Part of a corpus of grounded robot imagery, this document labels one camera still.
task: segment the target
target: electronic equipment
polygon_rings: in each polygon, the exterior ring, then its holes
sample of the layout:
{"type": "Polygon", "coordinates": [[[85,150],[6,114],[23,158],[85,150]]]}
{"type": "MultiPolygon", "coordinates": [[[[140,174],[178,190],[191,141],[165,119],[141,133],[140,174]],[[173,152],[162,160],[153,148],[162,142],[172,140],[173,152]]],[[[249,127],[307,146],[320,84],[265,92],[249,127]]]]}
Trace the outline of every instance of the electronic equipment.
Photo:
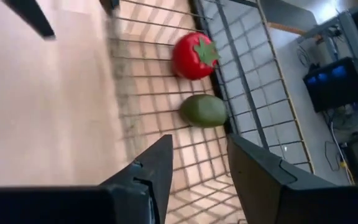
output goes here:
{"type": "Polygon", "coordinates": [[[312,70],[303,81],[316,112],[358,102],[358,65],[350,57],[312,70]]]}
{"type": "Polygon", "coordinates": [[[358,223],[358,186],[336,186],[239,136],[227,144],[248,223],[358,223]]]}

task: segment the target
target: wire basket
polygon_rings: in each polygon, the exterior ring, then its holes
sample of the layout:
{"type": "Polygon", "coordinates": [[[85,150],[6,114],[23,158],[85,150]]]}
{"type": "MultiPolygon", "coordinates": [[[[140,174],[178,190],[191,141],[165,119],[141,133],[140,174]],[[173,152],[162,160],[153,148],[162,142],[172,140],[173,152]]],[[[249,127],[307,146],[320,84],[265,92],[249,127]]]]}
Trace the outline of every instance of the wire basket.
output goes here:
{"type": "Polygon", "coordinates": [[[313,172],[263,21],[257,3],[228,0],[121,0],[109,18],[127,160],[162,135],[173,135],[166,223],[246,223],[229,174],[225,133],[313,172]],[[216,42],[221,58],[210,78],[190,82],[171,73],[173,45],[189,32],[216,42]],[[179,118],[180,103],[202,93],[224,100],[229,112],[224,126],[194,128],[179,118]],[[291,161],[288,152],[304,153],[305,159],[291,161]]]}

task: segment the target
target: red tomato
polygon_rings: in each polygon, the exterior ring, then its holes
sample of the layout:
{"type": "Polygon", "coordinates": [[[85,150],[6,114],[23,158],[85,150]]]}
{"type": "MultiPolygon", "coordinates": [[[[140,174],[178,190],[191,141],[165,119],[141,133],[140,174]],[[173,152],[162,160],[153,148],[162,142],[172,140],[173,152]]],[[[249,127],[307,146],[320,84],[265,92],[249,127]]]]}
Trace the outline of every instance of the red tomato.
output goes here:
{"type": "Polygon", "coordinates": [[[192,32],[183,36],[173,48],[173,72],[189,80],[198,80],[212,73],[218,58],[215,44],[206,35],[192,32]]]}

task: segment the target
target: green fruit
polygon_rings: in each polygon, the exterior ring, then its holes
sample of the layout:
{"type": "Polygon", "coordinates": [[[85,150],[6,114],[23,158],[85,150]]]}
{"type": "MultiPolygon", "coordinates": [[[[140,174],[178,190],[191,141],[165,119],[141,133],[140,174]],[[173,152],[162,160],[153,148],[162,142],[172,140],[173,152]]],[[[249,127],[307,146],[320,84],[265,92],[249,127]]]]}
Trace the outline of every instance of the green fruit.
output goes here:
{"type": "Polygon", "coordinates": [[[180,115],[188,124],[201,128],[223,125],[227,118],[226,107],[216,96],[201,94],[187,98],[180,106],[180,115]]]}

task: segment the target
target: wooden surface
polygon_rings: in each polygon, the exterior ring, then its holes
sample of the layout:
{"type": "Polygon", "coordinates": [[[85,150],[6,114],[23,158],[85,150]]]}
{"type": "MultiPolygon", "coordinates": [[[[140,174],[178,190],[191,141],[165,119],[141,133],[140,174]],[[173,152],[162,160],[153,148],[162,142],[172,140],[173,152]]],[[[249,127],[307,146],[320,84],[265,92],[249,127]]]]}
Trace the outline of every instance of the wooden surface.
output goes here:
{"type": "Polygon", "coordinates": [[[97,1],[38,1],[44,41],[0,1],[0,185],[97,184],[126,164],[97,1]]]}

